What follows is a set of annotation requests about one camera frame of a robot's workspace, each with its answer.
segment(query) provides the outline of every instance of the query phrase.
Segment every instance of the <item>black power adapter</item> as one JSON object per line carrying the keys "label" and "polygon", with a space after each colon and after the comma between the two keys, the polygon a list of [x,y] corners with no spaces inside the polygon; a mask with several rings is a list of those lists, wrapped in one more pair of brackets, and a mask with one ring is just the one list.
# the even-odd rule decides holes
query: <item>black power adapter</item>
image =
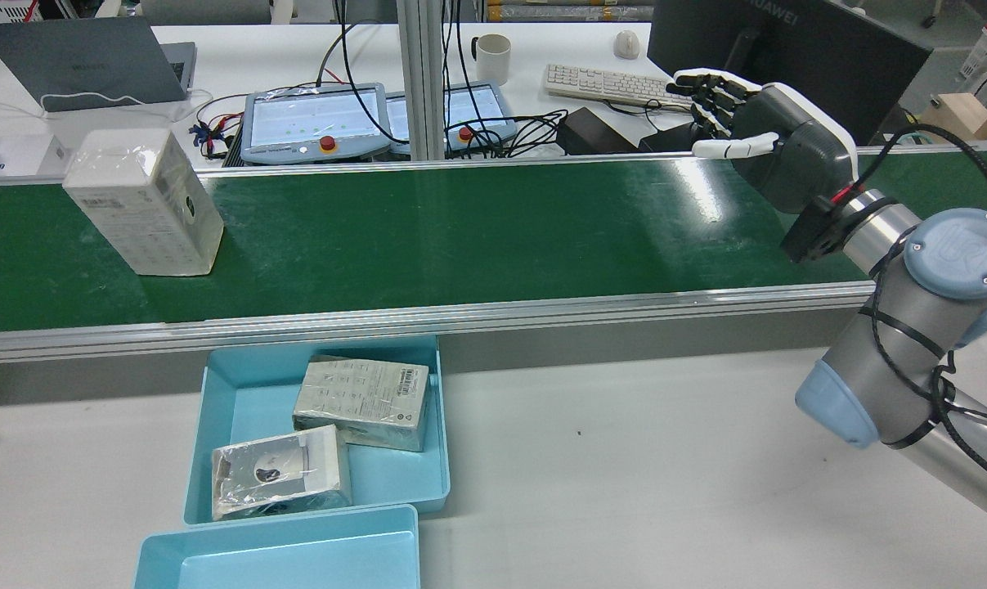
{"label": "black power adapter", "polygon": [[567,155],[639,153],[639,148],[587,108],[575,110],[562,119],[555,142]]}

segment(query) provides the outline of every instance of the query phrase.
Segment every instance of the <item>screen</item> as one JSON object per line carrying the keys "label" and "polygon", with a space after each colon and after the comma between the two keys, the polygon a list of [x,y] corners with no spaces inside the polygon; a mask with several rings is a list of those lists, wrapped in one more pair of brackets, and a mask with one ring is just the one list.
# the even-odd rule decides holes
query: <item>screen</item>
{"label": "screen", "polygon": [[829,0],[658,0],[648,49],[668,74],[710,67],[755,83],[787,83],[860,145],[929,55]]}
{"label": "screen", "polygon": [[[478,104],[478,113],[482,119],[499,119],[504,116],[504,111],[500,110],[500,103],[496,100],[496,93],[489,86],[472,86],[472,93],[475,96],[475,103]],[[468,120],[479,119],[475,113],[475,107],[471,104],[471,97],[468,96],[467,88],[455,88],[444,94],[444,112],[449,113],[449,127],[455,124],[462,124]],[[410,138],[410,127],[406,118],[406,98],[392,98],[388,100],[388,119],[392,124],[392,135],[396,139]],[[503,120],[496,120],[497,124],[504,123]]]}
{"label": "screen", "polygon": [[[360,90],[359,94],[376,119],[377,93]],[[325,135],[365,137],[380,133],[350,91],[255,101],[250,131],[251,146],[310,142]]]}

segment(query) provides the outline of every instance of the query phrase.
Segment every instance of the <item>wooden block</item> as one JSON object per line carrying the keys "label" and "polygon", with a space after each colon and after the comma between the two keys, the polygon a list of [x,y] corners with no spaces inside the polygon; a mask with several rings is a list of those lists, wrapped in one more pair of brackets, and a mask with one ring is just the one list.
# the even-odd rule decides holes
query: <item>wooden block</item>
{"label": "wooden block", "polygon": [[[987,122],[987,109],[976,97],[969,93],[940,94],[930,108],[918,117],[919,123],[935,124],[958,135],[964,141],[974,141],[976,131]],[[942,142],[942,137],[928,133],[934,141]]]}

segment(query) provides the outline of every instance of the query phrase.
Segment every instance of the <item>robotic arm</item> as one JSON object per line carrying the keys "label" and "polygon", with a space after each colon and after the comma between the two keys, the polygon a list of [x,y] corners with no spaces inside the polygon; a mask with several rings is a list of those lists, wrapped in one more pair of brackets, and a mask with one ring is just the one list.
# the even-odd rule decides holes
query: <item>robotic arm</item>
{"label": "robotic arm", "polygon": [[[699,157],[728,158],[778,211],[797,214],[792,261],[843,250],[875,291],[817,361],[796,404],[853,447],[882,441],[987,511],[987,407],[954,388],[950,351],[987,331],[987,211],[922,221],[864,190],[852,137],[783,83],[677,72]],[[941,365],[943,357],[948,365]]]}

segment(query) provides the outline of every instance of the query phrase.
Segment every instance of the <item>computer mouse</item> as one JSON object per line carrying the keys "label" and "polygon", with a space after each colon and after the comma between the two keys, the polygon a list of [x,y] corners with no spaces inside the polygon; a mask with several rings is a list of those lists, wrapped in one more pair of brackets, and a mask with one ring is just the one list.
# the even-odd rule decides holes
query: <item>computer mouse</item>
{"label": "computer mouse", "polygon": [[613,55],[625,60],[634,60],[642,52],[642,42],[634,30],[622,30],[613,41]]}

